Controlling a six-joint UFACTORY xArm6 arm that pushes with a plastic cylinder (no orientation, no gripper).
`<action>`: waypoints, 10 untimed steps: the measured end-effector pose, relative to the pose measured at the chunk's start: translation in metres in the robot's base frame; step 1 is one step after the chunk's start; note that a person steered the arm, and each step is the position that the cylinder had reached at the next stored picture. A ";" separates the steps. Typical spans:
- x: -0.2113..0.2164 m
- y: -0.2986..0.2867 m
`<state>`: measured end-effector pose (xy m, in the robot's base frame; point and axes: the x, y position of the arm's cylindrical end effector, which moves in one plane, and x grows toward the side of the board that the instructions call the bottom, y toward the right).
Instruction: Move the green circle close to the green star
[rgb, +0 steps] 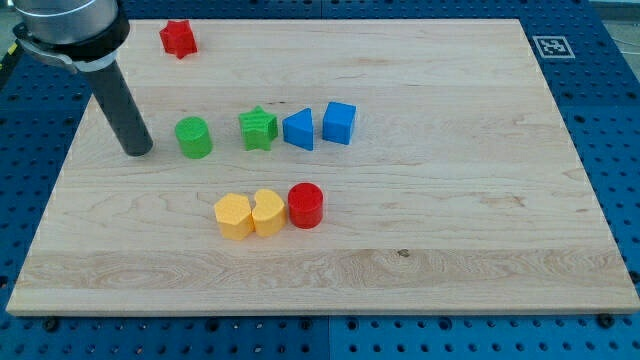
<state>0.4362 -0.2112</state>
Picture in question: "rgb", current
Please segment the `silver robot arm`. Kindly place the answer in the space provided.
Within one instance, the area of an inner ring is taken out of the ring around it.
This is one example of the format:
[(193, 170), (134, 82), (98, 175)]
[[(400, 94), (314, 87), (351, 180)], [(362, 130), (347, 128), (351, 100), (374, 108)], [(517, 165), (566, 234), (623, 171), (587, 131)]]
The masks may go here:
[(117, 63), (130, 23), (118, 0), (15, 0), (13, 32), (27, 54), (84, 76), (124, 153), (137, 157), (152, 137)]

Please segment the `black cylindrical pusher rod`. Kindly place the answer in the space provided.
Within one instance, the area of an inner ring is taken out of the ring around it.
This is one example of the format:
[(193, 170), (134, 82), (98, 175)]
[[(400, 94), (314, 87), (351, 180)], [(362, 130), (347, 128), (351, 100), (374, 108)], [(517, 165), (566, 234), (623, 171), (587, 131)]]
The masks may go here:
[(147, 154), (152, 137), (116, 61), (84, 77), (123, 151), (128, 156)]

